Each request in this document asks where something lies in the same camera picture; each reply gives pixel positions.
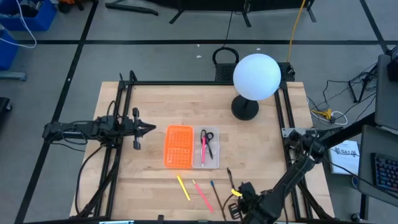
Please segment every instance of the gray carpet floor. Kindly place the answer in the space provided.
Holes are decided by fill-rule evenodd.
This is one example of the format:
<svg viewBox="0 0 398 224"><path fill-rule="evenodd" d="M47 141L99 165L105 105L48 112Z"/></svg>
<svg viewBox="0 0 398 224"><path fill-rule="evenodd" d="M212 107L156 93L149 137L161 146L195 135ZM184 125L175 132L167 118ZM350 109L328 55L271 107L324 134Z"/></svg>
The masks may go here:
<svg viewBox="0 0 398 224"><path fill-rule="evenodd" d="M91 23L87 40L189 40L225 39L230 12L186 11L175 24L169 20L177 12L144 1L128 1L135 6L150 7L159 16L107 9L100 1ZM398 42L396 0L366 0L384 40ZM69 14L57 13L47 32L34 32L38 40L80 40L92 3L85 10L73 8ZM233 14L229 39L289 40L298 9L250 12L252 28L245 26L242 16ZM297 26L295 40L374 40L375 32L359 0L316 0L313 23L306 11ZM18 40L29 40L26 32L12 32ZM0 80L0 96L13 104L0 130L0 217L2 223L12 223L16 217L43 140L44 124L50 122L58 103L65 78L75 56L78 42L57 44L41 42L34 50L20 48L11 70L26 72L28 80ZM287 44L231 44L241 58L253 53L270 55L279 62L286 59ZM60 121L92 119L101 82L117 81L119 72L125 77L133 69L139 80L214 80L211 62L214 50L221 44L86 44L71 80L70 89L60 115ZM304 82L307 95L316 103L326 80L347 81L377 61L382 54L377 44L300 44L293 45L291 63L296 80ZM232 62L227 52L218 55L220 62ZM329 98L347 87L331 83L326 91ZM355 86L357 95L360 85ZM367 107L370 97L347 114L348 125L355 122ZM353 105L349 91L329 102L333 111L346 111ZM374 102L363 114L374 111ZM329 128L313 117L320 129ZM25 222L67 218L75 191L75 181L83 153L51 146ZM351 185L351 177L325 174L338 218L349 220L359 212L361 195ZM396 222L398 208L370 200L369 221Z"/></svg>

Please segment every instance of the wooden tabletop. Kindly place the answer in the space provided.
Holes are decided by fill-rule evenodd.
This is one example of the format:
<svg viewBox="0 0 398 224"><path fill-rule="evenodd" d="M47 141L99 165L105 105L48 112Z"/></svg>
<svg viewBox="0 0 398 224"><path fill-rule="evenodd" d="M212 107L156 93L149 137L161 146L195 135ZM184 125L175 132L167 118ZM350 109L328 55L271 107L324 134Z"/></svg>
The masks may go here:
<svg viewBox="0 0 398 224"><path fill-rule="evenodd" d="M117 86L117 82L103 82L94 118L106 114L109 103L116 97ZM288 83L288 87L296 127L312 127L303 83ZM257 116L251 121L240 121L231 112L231 102L236 95L234 86L134 86L129 116L132 117L132 108L137 107L141 120L155 124L157 128L141 140L140 151L133 149L133 137L124 138L112 219L156 220L158 215L164 215L165 220L222 220L210 180L214 181L223 203L231 194L227 167L232 171L235 186L250 181L258 194L273 188L286 172L275 99L272 96L259 101ZM289 127L282 96L284 120ZM163 163L164 139L166 128L171 124L218 127L220 168L166 169ZM85 158L98 146L97 141L90 141ZM102 149L93 156L82 172L78 200L80 210L98 188L104 152ZM178 183L178 174L185 183L190 202ZM212 204L214 213L207 209L192 179L196 180ZM322 164L307 173L306 180L317 202L334 216ZM102 215L107 198L106 192ZM289 220L294 220L291 197L287 197L285 204ZM301 206L301 211L304 217L304 206ZM230 220L228 210L225 212ZM285 220L283 212L280 220Z"/></svg>

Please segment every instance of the black keyboard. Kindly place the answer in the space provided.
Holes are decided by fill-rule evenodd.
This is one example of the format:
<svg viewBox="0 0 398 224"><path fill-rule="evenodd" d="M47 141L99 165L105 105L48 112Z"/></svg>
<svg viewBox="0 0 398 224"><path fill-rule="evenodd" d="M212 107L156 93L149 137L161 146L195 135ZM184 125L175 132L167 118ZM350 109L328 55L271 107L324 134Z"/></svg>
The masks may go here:
<svg viewBox="0 0 398 224"><path fill-rule="evenodd" d="M386 190L398 192L398 159L372 153L373 184Z"/></svg>

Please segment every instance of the orange tray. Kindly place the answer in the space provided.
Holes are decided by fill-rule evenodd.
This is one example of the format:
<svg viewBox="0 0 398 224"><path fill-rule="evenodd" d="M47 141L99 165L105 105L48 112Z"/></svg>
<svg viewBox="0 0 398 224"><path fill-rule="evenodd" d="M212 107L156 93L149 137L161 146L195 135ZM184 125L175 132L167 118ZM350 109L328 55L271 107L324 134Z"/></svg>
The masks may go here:
<svg viewBox="0 0 398 224"><path fill-rule="evenodd" d="M184 125L167 127L164 144L164 165L168 168L191 169L193 128Z"/></svg>

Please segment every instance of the white spherical lamp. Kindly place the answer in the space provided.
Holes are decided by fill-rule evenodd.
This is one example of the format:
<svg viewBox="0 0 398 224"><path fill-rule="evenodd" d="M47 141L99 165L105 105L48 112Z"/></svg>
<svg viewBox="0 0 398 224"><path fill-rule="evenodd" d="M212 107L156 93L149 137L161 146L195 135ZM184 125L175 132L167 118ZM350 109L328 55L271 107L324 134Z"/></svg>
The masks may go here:
<svg viewBox="0 0 398 224"><path fill-rule="evenodd" d="M233 80L240 95L232 101L232 113L238 119L247 121L259 111L257 100L270 97L278 89L280 67L268 55L248 55L237 64Z"/></svg>

